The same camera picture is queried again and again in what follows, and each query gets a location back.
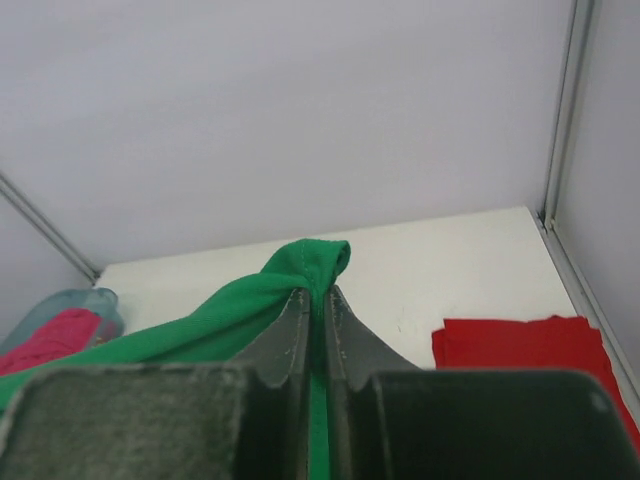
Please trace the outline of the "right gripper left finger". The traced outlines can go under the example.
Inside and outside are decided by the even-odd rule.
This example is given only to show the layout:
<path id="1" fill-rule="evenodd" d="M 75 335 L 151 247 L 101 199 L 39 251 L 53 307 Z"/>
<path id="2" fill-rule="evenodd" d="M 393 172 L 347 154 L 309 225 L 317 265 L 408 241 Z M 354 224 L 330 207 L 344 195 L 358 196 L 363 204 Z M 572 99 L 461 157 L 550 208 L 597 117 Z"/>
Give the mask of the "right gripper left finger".
<path id="1" fill-rule="evenodd" d="M 310 296 L 231 360 L 52 370 L 1 422 L 5 479 L 305 479 Z"/>

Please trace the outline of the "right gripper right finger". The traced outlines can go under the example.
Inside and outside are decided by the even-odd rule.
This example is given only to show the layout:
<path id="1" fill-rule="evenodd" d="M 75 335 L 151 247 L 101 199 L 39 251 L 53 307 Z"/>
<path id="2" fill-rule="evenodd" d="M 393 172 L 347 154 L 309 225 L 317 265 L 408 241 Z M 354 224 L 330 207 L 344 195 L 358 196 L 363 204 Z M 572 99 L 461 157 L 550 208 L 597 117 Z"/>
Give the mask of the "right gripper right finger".
<path id="1" fill-rule="evenodd" d="M 423 370 L 324 300 L 334 479 L 635 479 L 604 390 L 566 370 Z"/>

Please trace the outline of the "green t shirt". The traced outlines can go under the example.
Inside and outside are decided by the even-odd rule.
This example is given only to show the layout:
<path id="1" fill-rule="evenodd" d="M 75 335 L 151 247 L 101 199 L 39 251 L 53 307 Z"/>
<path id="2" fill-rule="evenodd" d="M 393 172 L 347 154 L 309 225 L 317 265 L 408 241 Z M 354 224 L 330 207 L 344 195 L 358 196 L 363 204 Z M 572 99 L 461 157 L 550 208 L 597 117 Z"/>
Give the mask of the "green t shirt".
<path id="1" fill-rule="evenodd" d="M 137 364 L 202 364 L 231 360 L 269 327 L 297 289 L 310 296 L 309 475 L 330 475 L 324 374 L 327 293 L 351 254 L 345 241 L 302 239 L 277 250 L 263 268 L 221 287 L 190 315 L 102 346 L 5 377 L 1 422 L 19 390 L 33 377 L 57 369 Z"/>

